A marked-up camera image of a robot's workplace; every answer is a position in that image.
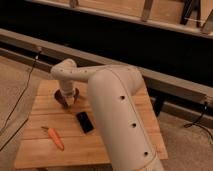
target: cable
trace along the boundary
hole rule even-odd
[[[197,127],[201,128],[202,130],[204,130],[208,134],[208,136],[210,137],[210,141],[213,142],[212,133],[207,128],[205,128],[204,126],[198,124],[198,122],[203,118],[203,116],[207,112],[207,110],[208,110],[208,103],[205,102],[204,103],[204,111],[201,113],[201,115],[197,119],[195,119],[193,122],[187,123],[183,126],[184,126],[184,128],[189,128],[189,127],[192,127],[192,126],[197,126]]]
[[[184,127],[189,128],[189,127],[195,125],[196,123],[198,123],[203,118],[203,116],[207,112],[207,110],[208,110],[208,103],[205,102],[204,103],[204,111],[201,113],[201,115],[197,119],[195,119],[193,122],[185,124]]]
[[[19,132],[19,130],[25,125],[25,123],[28,121],[28,118],[24,120],[24,122],[21,124],[20,127],[11,135],[11,137],[2,145],[0,148],[0,152],[6,147],[6,145],[13,139],[13,137]]]
[[[7,116],[7,118],[6,118],[6,120],[5,120],[5,123],[4,123],[4,126],[3,126],[3,127],[1,128],[1,130],[0,130],[0,136],[4,133],[4,130],[5,130],[5,128],[7,127],[7,123],[8,123],[8,121],[9,121],[10,117],[12,116],[12,114],[13,114],[14,110],[16,109],[16,107],[17,107],[19,101],[21,100],[21,98],[23,97],[24,93],[26,92],[26,90],[27,90],[27,88],[28,88],[28,86],[29,86],[31,74],[32,74],[32,72],[33,72],[33,69],[35,68],[35,64],[36,64],[36,62],[37,62],[38,57],[39,57],[40,54],[41,54],[41,51],[38,52],[38,54],[36,55],[36,57],[35,57],[35,59],[34,59],[33,65],[32,65],[32,67],[31,67],[31,70],[30,70],[29,75],[28,75],[27,84],[26,84],[25,88],[23,89],[23,91],[21,92],[21,94],[20,94],[18,100],[16,101],[16,103],[15,103],[13,109],[11,110],[10,114]]]

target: wooden tabletop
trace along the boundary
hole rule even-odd
[[[65,110],[53,98],[58,89],[58,82],[41,82],[16,156],[16,169],[110,162],[87,101],[87,85],[76,83],[76,86],[80,90],[80,97],[71,109]],[[145,84],[133,99],[159,158],[167,159],[167,151]],[[75,117],[76,113],[82,111],[88,113],[95,128],[88,134],[83,133]],[[58,131],[65,146],[64,151],[57,149],[41,126],[54,127]]]

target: floor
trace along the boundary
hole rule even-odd
[[[0,126],[11,111],[17,98],[26,84],[29,66],[11,61],[0,56]],[[29,115],[37,87],[42,79],[51,79],[49,74],[35,69],[32,73],[29,88],[15,109],[7,129],[0,136],[0,147],[9,135],[20,126]],[[185,129],[185,120],[161,112],[159,125],[169,154],[163,160],[167,171],[211,171],[213,168],[213,145],[208,136],[199,128]],[[15,171],[13,162],[19,147],[21,129],[14,139],[0,152],[0,171]],[[48,168],[51,171],[108,171],[109,165],[88,167]]]

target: orange carrot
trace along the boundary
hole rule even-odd
[[[60,149],[60,150],[64,150],[64,145],[57,133],[57,131],[55,130],[55,128],[48,128],[48,127],[42,127],[43,129],[47,130],[48,135],[50,136],[50,138],[53,140],[53,142],[55,143],[55,145]]]

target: smartphone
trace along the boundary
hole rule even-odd
[[[84,133],[87,133],[94,129],[92,122],[90,121],[86,112],[77,113],[76,117],[77,117],[78,122],[80,123],[81,128],[84,131]]]

